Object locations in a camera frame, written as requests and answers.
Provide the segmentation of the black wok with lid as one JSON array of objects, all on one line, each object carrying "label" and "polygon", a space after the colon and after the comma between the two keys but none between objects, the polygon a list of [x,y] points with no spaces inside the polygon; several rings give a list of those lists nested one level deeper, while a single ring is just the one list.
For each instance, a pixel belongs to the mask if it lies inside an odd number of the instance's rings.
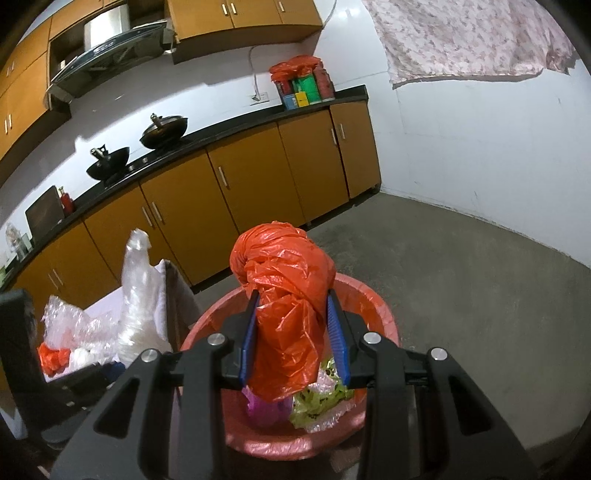
[{"label": "black wok with lid", "polygon": [[144,130],[140,143],[147,149],[160,150],[178,142],[185,134],[188,119],[180,115],[150,115],[151,125]]}]

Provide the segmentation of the black wok left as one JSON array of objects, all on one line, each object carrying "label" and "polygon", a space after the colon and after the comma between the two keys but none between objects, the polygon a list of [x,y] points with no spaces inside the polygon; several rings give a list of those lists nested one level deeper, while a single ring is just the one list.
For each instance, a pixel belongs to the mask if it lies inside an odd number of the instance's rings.
[{"label": "black wok left", "polygon": [[87,168],[86,173],[94,180],[105,182],[124,172],[129,159],[129,148],[123,147],[109,152],[103,145],[91,148],[90,154],[95,158],[95,162]]}]

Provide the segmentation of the red plastic trash basket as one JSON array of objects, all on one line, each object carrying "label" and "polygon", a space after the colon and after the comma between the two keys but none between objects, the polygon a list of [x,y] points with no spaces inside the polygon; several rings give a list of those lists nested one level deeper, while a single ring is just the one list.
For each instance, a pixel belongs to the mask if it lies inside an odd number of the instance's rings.
[{"label": "red plastic trash basket", "polygon": [[[365,283],[339,273],[335,293],[343,310],[359,314],[370,330],[399,343],[394,314],[383,298]],[[181,348],[190,349],[201,338],[221,329],[226,317],[245,310],[249,297],[242,287],[235,288],[214,302],[200,315]],[[262,428],[246,414],[245,395],[238,391],[221,392],[225,440],[228,447],[247,455],[271,461],[301,460],[335,447],[360,431],[365,424],[367,391],[356,390],[349,400],[349,411],[324,431],[314,433],[296,429],[290,422]]]}]

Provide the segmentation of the brown upper kitchen cabinets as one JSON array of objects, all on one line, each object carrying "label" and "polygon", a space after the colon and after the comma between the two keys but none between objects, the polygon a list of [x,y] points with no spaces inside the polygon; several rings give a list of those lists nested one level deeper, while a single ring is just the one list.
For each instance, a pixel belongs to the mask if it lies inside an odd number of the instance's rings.
[{"label": "brown upper kitchen cabinets", "polygon": [[70,119],[72,100],[165,51],[181,63],[322,27],[313,1],[70,1],[1,48],[1,178]]}]

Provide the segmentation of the brown kitchen cabinets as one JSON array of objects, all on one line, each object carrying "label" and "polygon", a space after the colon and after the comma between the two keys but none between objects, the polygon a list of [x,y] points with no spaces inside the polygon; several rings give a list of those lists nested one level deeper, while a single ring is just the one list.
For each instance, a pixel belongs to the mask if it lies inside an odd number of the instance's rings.
[{"label": "brown kitchen cabinets", "polygon": [[250,227],[315,224],[381,182],[361,88],[301,111],[246,115],[91,188],[35,243],[6,288],[28,291],[36,310],[53,295],[88,307],[120,285],[124,246],[137,228],[149,235],[152,262],[172,262],[197,286],[228,268],[232,245]]},{"label": "brown kitchen cabinets", "polygon": [[70,119],[72,100],[165,51],[181,63],[322,27],[313,1],[70,1],[1,48],[1,178]]}]

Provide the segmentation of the wall power socket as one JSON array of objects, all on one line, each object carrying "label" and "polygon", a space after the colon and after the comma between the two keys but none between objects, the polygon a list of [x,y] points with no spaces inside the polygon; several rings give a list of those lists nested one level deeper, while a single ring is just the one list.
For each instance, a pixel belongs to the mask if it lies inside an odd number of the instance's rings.
[{"label": "wall power socket", "polygon": [[259,104],[267,103],[269,101],[270,101],[269,93],[260,92],[259,94],[252,95],[252,97],[250,97],[249,105],[250,106],[259,105]]}]

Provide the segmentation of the colourful boxes on counter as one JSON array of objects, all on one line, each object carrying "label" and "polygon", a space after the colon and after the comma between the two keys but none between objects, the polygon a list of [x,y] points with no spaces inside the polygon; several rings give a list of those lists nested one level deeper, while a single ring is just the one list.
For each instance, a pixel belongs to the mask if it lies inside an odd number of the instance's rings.
[{"label": "colourful boxes on counter", "polygon": [[335,100],[335,87],[324,66],[318,66],[310,75],[273,84],[287,110]]}]

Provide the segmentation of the dark cutting board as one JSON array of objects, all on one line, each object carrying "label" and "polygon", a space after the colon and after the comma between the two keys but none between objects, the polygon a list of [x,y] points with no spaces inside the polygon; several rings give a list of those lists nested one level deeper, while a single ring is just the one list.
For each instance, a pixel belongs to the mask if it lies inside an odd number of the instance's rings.
[{"label": "dark cutting board", "polygon": [[46,190],[26,209],[25,216],[33,243],[37,244],[65,218],[57,188]]}]

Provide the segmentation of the magenta plastic bag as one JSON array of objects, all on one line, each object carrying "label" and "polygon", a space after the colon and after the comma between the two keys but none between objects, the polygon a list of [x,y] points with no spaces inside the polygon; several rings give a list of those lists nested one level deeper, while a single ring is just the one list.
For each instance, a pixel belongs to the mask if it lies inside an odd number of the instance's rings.
[{"label": "magenta plastic bag", "polygon": [[249,387],[242,389],[242,395],[246,401],[245,414],[253,426],[270,428],[290,421],[294,408],[293,396],[277,402],[266,402],[254,395]]}]

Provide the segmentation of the glass jar on counter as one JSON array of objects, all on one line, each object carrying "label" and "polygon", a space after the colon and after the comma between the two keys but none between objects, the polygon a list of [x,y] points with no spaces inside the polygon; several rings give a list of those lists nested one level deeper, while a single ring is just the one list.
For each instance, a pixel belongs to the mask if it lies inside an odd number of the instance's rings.
[{"label": "glass jar on counter", "polygon": [[11,251],[22,262],[32,250],[31,241],[26,233],[21,233],[12,223],[6,225],[6,240]]}]

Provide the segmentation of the red bottle on counter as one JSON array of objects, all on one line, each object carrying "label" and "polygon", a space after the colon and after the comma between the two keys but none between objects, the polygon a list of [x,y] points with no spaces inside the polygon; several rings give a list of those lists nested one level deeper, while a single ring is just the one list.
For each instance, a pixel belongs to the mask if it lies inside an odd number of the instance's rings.
[{"label": "red bottle on counter", "polygon": [[75,205],[70,197],[70,195],[64,190],[64,187],[58,188],[58,193],[60,195],[60,202],[62,204],[62,208],[64,211],[65,216],[71,215],[75,211]]}]

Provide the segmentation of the brown lower kitchen cabinets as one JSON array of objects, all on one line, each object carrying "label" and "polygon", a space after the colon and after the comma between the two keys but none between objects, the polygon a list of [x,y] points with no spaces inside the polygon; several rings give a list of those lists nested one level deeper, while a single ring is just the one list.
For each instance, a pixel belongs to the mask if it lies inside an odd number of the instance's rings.
[{"label": "brown lower kitchen cabinets", "polygon": [[152,262],[172,262],[197,286],[228,268],[232,245],[250,227],[315,224],[381,182],[361,88],[301,111],[246,115],[91,188],[35,243],[6,288],[28,291],[36,310],[53,295],[88,307],[120,285],[124,246],[137,228],[149,235]]}]

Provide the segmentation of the steel range hood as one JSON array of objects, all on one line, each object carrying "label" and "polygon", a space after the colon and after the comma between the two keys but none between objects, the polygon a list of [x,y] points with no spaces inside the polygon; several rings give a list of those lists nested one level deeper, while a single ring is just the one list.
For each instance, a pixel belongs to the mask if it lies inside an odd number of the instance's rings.
[{"label": "steel range hood", "polygon": [[73,1],[51,19],[49,102],[69,103],[173,47],[164,1],[103,1],[86,13],[88,6]]}]

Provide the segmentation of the white plastic bag ball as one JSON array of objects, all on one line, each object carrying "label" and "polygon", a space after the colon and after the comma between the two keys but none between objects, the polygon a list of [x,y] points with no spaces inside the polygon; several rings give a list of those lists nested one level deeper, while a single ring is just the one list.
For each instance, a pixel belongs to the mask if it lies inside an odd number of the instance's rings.
[{"label": "white plastic bag ball", "polygon": [[97,349],[76,348],[70,352],[68,368],[71,372],[80,370],[94,364],[101,364],[102,353]]}]

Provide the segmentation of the small orange plastic bag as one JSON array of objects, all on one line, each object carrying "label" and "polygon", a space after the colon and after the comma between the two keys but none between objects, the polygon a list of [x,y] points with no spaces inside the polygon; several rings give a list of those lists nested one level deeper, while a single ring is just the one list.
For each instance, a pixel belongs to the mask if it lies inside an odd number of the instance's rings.
[{"label": "small orange plastic bag", "polygon": [[69,366],[71,351],[69,349],[51,349],[45,342],[37,349],[41,369],[48,377],[62,373]]}]

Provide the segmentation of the floral curtain cloth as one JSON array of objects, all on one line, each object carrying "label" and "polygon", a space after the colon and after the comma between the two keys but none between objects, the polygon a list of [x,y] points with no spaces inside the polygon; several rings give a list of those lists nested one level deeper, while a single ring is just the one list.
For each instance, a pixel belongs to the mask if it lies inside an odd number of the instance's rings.
[{"label": "floral curtain cloth", "polygon": [[384,48],[390,83],[520,81],[567,74],[572,42],[536,1],[401,0],[363,3]]}]

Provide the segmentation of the orange bag on counter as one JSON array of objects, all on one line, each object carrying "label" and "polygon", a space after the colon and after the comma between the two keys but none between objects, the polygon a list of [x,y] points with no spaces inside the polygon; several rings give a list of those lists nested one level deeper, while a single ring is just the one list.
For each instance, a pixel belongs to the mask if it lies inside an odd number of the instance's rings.
[{"label": "orange bag on counter", "polygon": [[290,60],[271,66],[270,79],[273,83],[294,80],[294,78],[310,75],[318,66],[324,66],[321,58],[297,55]]}]

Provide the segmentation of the large orange plastic bag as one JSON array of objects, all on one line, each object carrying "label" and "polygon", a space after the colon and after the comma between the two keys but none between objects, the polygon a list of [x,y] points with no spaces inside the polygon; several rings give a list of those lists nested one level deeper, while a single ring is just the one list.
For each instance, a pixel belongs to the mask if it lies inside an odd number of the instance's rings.
[{"label": "large orange plastic bag", "polygon": [[238,237],[229,266],[247,294],[259,294],[247,385],[260,399],[279,402],[317,381],[335,263],[304,230],[273,221]]}]

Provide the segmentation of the clear bubble wrap sheet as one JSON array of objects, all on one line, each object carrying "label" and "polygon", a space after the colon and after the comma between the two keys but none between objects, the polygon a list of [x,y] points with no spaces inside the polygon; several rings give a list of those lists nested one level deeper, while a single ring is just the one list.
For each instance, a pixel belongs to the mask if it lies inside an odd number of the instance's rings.
[{"label": "clear bubble wrap sheet", "polygon": [[50,296],[42,323],[43,341],[52,350],[83,348],[103,356],[116,353],[119,320],[111,311],[92,316],[57,296]]}]

